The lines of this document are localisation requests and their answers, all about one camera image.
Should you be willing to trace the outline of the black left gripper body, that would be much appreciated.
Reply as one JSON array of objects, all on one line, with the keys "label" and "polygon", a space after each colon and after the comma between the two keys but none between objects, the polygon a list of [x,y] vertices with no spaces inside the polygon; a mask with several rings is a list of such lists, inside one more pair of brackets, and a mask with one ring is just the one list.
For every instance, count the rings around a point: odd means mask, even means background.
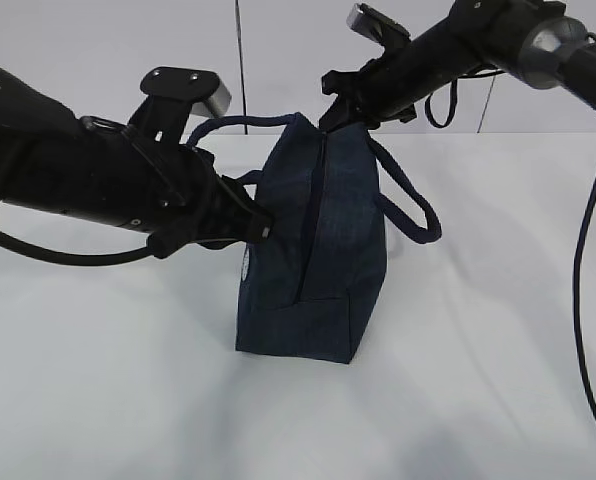
[{"label": "black left gripper body", "polygon": [[166,259],[189,244],[220,250],[238,242],[259,244],[266,241],[274,226],[273,215],[246,191],[262,180],[260,170],[251,170],[234,179],[218,174],[215,157],[201,148],[187,148],[194,187],[190,202],[174,209],[167,220],[147,237],[149,253]]}]

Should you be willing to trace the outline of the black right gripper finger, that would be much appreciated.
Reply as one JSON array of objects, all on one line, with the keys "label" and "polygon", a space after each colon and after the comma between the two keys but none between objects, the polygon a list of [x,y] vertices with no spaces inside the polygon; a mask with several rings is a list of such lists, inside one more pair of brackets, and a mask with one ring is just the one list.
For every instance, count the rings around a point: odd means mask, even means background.
[{"label": "black right gripper finger", "polygon": [[319,119],[318,128],[330,133],[358,122],[363,122],[362,112],[349,99],[337,97]]}]

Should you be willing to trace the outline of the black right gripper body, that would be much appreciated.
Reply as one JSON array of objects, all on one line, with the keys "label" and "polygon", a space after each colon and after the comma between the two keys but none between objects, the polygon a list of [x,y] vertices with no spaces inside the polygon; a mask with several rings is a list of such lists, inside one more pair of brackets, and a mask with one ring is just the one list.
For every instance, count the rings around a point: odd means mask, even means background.
[{"label": "black right gripper body", "polygon": [[330,70],[321,77],[322,93],[349,99],[362,112],[363,122],[358,123],[368,129],[391,121],[409,123],[417,118],[416,107],[398,99],[390,62],[391,58],[380,57],[358,71]]}]

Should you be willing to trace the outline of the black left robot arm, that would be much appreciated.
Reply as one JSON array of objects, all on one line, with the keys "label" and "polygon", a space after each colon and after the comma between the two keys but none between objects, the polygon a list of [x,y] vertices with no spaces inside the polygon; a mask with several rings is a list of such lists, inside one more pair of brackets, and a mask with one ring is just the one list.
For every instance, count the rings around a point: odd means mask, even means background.
[{"label": "black left robot arm", "polygon": [[125,123],[68,107],[0,68],[0,204],[139,232],[143,247],[116,254],[49,250],[0,231],[0,247],[81,267],[164,259],[190,244],[222,249],[260,243],[273,218],[242,182],[217,174],[213,155],[185,138],[192,115],[203,132],[228,123],[220,77],[160,66],[140,84],[144,101]]}]

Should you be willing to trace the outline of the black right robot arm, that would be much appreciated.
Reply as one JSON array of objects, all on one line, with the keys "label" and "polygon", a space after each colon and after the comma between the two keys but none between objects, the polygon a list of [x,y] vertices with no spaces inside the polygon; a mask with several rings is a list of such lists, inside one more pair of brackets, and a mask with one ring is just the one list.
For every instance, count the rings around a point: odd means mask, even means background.
[{"label": "black right robot arm", "polygon": [[356,4],[349,28],[383,53],[357,71],[322,77],[323,93],[335,100],[319,127],[408,123],[416,102],[486,69],[536,90],[561,87],[596,112],[596,35],[565,11],[561,1],[456,1],[446,18],[412,37],[368,4]]}]

